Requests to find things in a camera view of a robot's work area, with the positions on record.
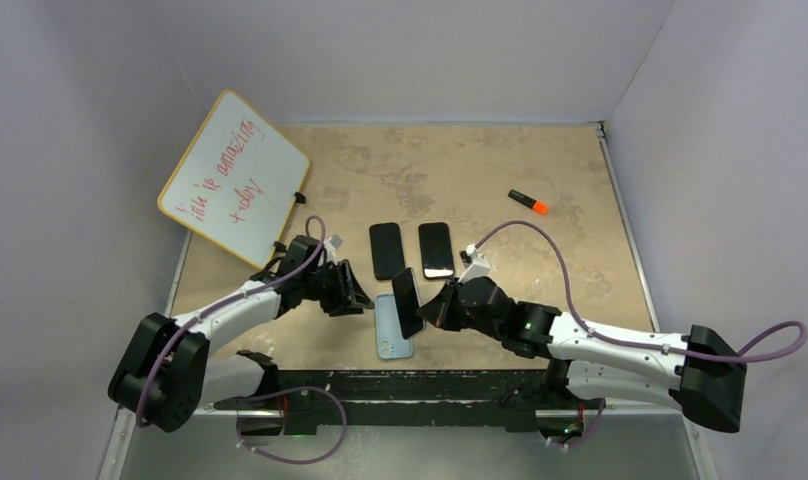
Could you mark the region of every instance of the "gray wall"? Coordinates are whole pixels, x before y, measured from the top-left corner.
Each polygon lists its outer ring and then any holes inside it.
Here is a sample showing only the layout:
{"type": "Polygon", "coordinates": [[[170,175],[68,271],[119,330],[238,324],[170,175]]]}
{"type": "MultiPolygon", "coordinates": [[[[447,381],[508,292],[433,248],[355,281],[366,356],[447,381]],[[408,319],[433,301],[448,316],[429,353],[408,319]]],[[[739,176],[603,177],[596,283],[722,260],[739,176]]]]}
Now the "gray wall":
{"type": "Polygon", "coordinates": [[[608,118],[674,0],[154,0],[205,105],[275,121],[608,118]]]}
{"type": "Polygon", "coordinates": [[[94,478],[110,375],[183,230],[155,206],[201,120],[142,1],[0,0],[0,478],[94,478]]]}
{"type": "MultiPolygon", "coordinates": [[[[661,325],[808,323],[808,1],[679,0],[608,136],[661,325]]],[[[723,478],[808,479],[808,345],[750,367],[743,422],[723,478]]]]}

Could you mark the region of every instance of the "orange highlighter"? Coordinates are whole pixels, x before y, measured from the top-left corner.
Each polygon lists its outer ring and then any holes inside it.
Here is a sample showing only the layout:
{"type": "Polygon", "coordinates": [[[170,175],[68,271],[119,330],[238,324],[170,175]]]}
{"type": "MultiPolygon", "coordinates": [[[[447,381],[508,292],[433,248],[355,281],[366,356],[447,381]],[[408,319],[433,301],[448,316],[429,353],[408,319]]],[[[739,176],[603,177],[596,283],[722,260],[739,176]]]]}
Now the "orange highlighter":
{"type": "Polygon", "coordinates": [[[508,197],[516,200],[517,202],[521,203],[522,205],[530,208],[531,210],[537,212],[540,215],[545,215],[545,212],[548,211],[548,205],[534,200],[533,198],[525,195],[524,193],[518,190],[510,190],[510,193],[507,194],[508,197]]]}

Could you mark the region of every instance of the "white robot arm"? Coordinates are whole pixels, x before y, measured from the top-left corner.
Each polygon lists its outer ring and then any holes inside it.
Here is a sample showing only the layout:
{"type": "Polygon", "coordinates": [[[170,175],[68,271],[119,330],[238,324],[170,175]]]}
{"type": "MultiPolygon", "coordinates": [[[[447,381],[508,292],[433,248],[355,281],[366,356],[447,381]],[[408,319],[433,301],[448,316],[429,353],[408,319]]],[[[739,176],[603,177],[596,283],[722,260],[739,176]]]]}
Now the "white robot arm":
{"type": "MultiPolygon", "coordinates": [[[[241,351],[227,360],[207,360],[238,335],[303,300],[318,301],[330,316],[373,308],[348,261],[336,261],[326,243],[326,259],[319,262],[321,250],[318,240],[299,236],[280,258],[277,272],[266,269],[195,312],[174,319],[146,317],[110,382],[110,398],[170,432],[199,405],[279,390],[277,366],[265,355],[241,351]]],[[[573,309],[516,301],[488,277],[491,265],[477,245],[462,255],[467,265],[462,275],[446,281],[417,309],[427,323],[448,331],[474,329],[517,355],[549,359],[540,392],[546,397],[575,405],[603,398],[650,402],[680,410],[713,430],[739,431],[745,359],[713,330],[694,325],[689,334],[639,332],[583,320],[573,309]]],[[[559,254],[558,259],[565,272],[559,254]]],[[[789,323],[801,331],[787,349],[792,352],[807,331],[799,322],[789,323]]]]}

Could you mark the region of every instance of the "red handwritten text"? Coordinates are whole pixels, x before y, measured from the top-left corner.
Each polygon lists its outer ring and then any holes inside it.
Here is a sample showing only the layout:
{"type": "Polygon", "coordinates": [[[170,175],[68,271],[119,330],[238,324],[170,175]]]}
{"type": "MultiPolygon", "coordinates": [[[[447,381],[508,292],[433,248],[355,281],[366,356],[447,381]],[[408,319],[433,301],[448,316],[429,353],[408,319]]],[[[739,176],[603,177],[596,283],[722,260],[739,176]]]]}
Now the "red handwritten text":
{"type": "Polygon", "coordinates": [[[207,214],[207,199],[199,195],[196,198],[190,199],[189,201],[192,202],[192,205],[188,210],[182,203],[175,206],[174,209],[178,212],[183,212],[192,216],[192,218],[198,220],[199,222],[203,222],[204,216],[207,214]]]}
{"type": "Polygon", "coordinates": [[[233,170],[236,165],[236,157],[245,150],[245,145],[252,138],[260,137],[262,142],[266,137],[260,127],[255,125],[253,121],[246,120],[245,117],[242,117],[242,122],[239,124],[239,133],[232,131],[230,134],[230,143],[222,151],[219,163],[216,165],[216,170],[225,177],[233,170]]]}
{"type": "Polygon", "coordinates": [[[248,182],[250,185],[245,185],[245,187],[240,190],[238,188],[234,188],[233,192],[236,193],[236,196],[239,197],[239,205],[237,208],[239,209],[235,213],[230,214],[233,218],[233,223],[244,222],[245,219],[239,216],[239,212],[243,210],[248,210],[251,208],[251,201],[257,197],[257,194],[261,194],[265,196],[263,193],[263,189],[257,185],[257,182],[254,181],[253,178],[249,178],[248,182]]]}
{"type": "Polygon", "coordinates": [[[195,186],[198,188],[206,188],[214,192],[221,188],[221,185],[216,185],[216,182],[214,182],[212,178],[205,178],[203,182],[196,183],[195,186]]]}

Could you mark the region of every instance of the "smartphone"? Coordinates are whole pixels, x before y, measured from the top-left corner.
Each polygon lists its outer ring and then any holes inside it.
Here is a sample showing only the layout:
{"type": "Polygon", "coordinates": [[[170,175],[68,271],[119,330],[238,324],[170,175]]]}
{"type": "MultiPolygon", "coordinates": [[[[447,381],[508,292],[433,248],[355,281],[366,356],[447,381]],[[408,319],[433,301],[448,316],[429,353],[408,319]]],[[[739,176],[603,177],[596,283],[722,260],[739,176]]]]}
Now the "smartphone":
{"type": "Polygon", "coordinates": [[[369,242],[376,279],[390,280],[404,270],[404,247],[397,223],[376,223],[369,227],[369,242]]]}
{"type": "Polygon", "coordinates": [[[405,340],[409,340],[413,335],[425,329],[425,321],[416,315],[416,310],[421,306],[421,302],[412,268],[405,268],[392,279],[392,295],[395,297],[395,309],[398,310],[401,336],[405,340]]]}
{"type": "Polygon", "coordinates": [[[419,225],[419,250],[422,252],[422,272],[427,279],[454,276],[454,254],[451,233],[445,222],[419,225]]]}

